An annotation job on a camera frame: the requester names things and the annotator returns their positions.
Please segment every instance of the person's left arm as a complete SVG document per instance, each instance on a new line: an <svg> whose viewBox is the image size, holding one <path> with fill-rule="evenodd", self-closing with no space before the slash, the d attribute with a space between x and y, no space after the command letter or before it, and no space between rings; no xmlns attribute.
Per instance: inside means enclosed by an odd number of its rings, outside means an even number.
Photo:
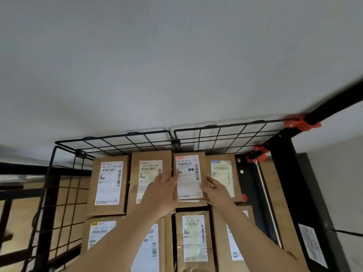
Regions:
<svg viewBox="0 0 363 272"><path fill-rule="evenodd" d="M158 175L148 185L141 203L66 271L129 272L152 225L175 208L178 202L173 197L176 180L177 177L170 178L167 174Z"/></svg>

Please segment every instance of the vertical barcode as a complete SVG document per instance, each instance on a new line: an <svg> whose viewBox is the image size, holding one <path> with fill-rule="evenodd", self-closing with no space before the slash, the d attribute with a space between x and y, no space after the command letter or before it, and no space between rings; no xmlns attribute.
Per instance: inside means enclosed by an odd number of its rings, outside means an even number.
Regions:
<svg viewBox="0 0 363 272"><path fill-rule="evenodd" d="M121 184L121 169L118 170L118 175L117 175L117 187L120 187Z"/></svg>
<svg viewBox="0 0 363 272"><path fill-rule="evenodd" d="M156 242L152 243L152 256L153 257L157 256L157 243Z"/></svg>
<svg viewBox="0 0 363 272"><path fill-rule="evenodd" d="M204 233L204 225L201 225L200 228L202 229L202 242L206 242L206 235Z"/></svg>
<svg viewBox="0 0 363 272"><path fill-rule="evenodd" d="M195 180L196 181L199 181L199 168L198 168L198 164L196 163L194 165L194 167L195 167Z"/></svg>

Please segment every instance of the silver metal rod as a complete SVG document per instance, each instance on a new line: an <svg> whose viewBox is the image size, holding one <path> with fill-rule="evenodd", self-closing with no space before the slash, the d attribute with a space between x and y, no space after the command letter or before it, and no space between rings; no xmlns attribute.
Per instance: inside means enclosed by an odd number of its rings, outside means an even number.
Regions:
<svg viewBox="0 0 363 272"><path fill-rule="evenodd" d="M274 231L275 231L275 234L276 234L276 238L277 238L277 243L278 243L279 247L282 248L282 242L281 242L280 234L279 234L278 229L277 229L277 222L275 220L275 216L272 213L272 208L271 208L271 205L270 205L269 197L267 195L266 185L265 185L264 179L262 177L261 169L260 169L260 166L258 164L258 161L255 161L254 163L255 163L255 165L257 167L258 175L260 176L262 189L264 190L265 199L266 199L267 206L269 208L270 216L271 216L271 219L272 219L272 225L273 225L273 228L274 228Z"/></svg>

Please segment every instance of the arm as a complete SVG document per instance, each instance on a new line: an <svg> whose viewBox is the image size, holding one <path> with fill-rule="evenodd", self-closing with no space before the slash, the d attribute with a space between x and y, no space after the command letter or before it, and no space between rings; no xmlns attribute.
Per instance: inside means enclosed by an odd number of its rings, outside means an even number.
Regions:
<svg viewBox="0 0 363 272"><path fill-rule="evenodd" d="M142 201L92 249L71 265L67 272L129 272L134 258L152 225L169 214L178 203L173 198L177 177L158 175L149 184Z"/></svg>
<svg viewBox="0 0 363 272"><path fill-rule="evenodd" d="M238 210L224 185L208 177L210 187L201 184L208 202L215 206L232 232L233 238L251 272L307 272L298 260L270 240L248 217Z"/></svg>

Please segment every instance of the person's right arm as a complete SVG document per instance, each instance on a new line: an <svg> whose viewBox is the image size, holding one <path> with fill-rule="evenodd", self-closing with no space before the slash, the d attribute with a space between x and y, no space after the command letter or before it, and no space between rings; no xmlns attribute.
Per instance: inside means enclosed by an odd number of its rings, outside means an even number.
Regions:
<svg viewBox="0 0 363 272"><path fill-rule="evenodd" d="M238 209L229 196L226 187L208 177L210 187L201 184L207 193L208 202L222 215L232 232L248 269L251 272L307 272L304 267L272 240L270 240L248 217Z"/></svg>

